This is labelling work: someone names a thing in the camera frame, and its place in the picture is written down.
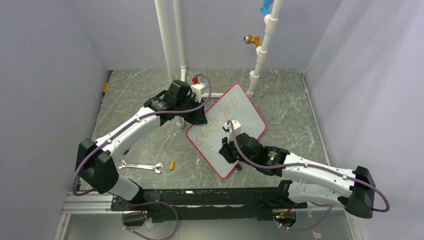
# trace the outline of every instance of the white wall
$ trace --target white wall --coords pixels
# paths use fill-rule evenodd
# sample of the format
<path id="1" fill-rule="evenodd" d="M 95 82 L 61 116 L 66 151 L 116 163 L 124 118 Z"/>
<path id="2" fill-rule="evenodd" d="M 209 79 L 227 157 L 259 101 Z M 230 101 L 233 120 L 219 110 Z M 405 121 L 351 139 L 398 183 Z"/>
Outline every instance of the white wall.
<path id="1" fill-rule="evenodd" d="M 107 69 L 67 0 L 0 3 L 0 239 L 53 238 Z"/>
<path id="2" fill-rule="evenodd" d="M 423 239 L 423 23 L 421 0 L 344 0 L 306 69 L 330 161 L 369 168 L 391 204 L 366 240 Z"/>
<path id="3" fill-rule="evenodd" d="M 181 0 L 189 68 L 254 68 L 246 34 L 264 36 L 262 0 Z M 284 0 L 265 68 L 305 69 L 342 0 Z M 153 0 L 71 0 L 109 69 L 164 69 Z M 167 0 L 175 65 L 179 68 L 174 10 Z"/>

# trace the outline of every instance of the red whiteboard border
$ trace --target red whiteboard border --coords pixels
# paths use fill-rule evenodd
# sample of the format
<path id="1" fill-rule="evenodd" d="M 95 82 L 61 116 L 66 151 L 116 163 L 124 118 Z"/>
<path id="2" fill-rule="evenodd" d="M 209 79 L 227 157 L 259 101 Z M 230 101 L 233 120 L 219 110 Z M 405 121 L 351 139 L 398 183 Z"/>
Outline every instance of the red whiteboard border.
<path id="1" fill-rule="evenodd" d="M 219 100 L 221 100 L 223 98 L 223 96 L 225 94 L 227 94 L 234 86 L 239 85 L 240 88 L 243 90 L 243 93 L 246 95 L 247 99 L 249 99 L 250 103 L 252 104 L 253 108 L 255 109 L 256 113 L 259 115 L 260 119 L 263 122 L 263 125 L 265 126 L 265 128 L 263 129 L 263 131 L 259 134 L 259 136 L 257 137 L 257 139 L 259 139 L 262 134 L 264 134 L 264 132 L 267 130 L 267 124 L 265 123 L 264 119 L 262 118 L 261 114 L 258 112 L 258 109 L 256 108 L 256 106 L 253 104 L 252 100 L 249 98 L 249 96 L 246 94 L 245 89 L 242 87 L 242 85 L 238 82 L 234 83 L 231 87 L 228 88 L 227 91 L 225 91 L 222 96 L 220 98 L 218 98 L 218 100 L 216 102 L 214 102 L 204 113 L 206 114 L 215 104 L 217 104 L 217 102 L 219 102 Z M 208 159 L 202 154 L 202 152 L 199 150 L 199 148 L 197 147 L 197 145 L 189 138 L 189 130 L 194 126 L 194 124 L 192 124 L 191 126 L 189 126 L 187 128 L 187 131 L 185 131 L 185 136 L 187 137 L 187 139 L 190 141 L 190 143 L 197 149 L 197 151 L 200 153 L 200 155 L 203 157 L 203 159 L 206 160 L 206 162 L 212 167 L 212 169 L 215 171 L 215 173 L 222 179 L 226 179 L 228 178 L 228 176 L 234 171 L 234 169 L 236 168 L 236 166 L 240 163 L 240 161 L 237 161 L 237 164 L 234 165 L 234 167 L 231 169 L 231 171 L 229 171 L 229 173 L 226 176 L 221 176 L 217 170 L 214 168 L 214 166 L 212 166 L 212 164 L 208 161 Z"/>

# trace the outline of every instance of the white bracket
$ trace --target white bracket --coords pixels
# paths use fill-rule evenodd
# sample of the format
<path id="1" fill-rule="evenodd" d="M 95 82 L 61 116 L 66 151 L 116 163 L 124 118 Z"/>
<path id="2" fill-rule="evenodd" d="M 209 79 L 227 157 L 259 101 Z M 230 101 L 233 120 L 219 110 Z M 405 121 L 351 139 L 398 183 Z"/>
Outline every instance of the white bracket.
<path id="1" fill-rule="evenodd" d="M 242 133 L 242 125 L 237 120 L 231 120 L 231 122 L 234 127 L 235 135 L 238 136 Z M 228 143 L 234 141 L 233 132 L 231 130 L 230 124 L 228 124 L 227 122 L 224 123 L 223 128 L 225 129 L 225 131 L 229 131 Z"/>

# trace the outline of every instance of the blue pipe fitting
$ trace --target blue pipe fitting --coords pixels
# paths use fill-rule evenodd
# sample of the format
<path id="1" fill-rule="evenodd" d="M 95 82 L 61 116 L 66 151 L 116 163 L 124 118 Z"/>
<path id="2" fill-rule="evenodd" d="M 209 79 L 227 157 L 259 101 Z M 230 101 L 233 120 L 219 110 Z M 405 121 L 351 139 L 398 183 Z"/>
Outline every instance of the blue pipe fitting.
<path id="1" fill-rule="evenodd" d="M 264 16 L 270 14 L 270 6 L 274 0 L 263 0 L 263 5 L 260 7 L 260 11 Z"/>

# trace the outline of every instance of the white pipe connector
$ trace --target white pipe connector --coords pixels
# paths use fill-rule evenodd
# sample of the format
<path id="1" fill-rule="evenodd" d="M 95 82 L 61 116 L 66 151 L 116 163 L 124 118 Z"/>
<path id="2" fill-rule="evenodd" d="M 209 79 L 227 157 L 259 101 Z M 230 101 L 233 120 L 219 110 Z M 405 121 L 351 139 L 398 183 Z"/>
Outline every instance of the white pipe connector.
<path id="1" fill-rule="evenodd" d="M 180 66 L 181 68 L 181 81 L 186 82 L 186 76 L 187 76 L 187 68 L 186 66 Z"/>

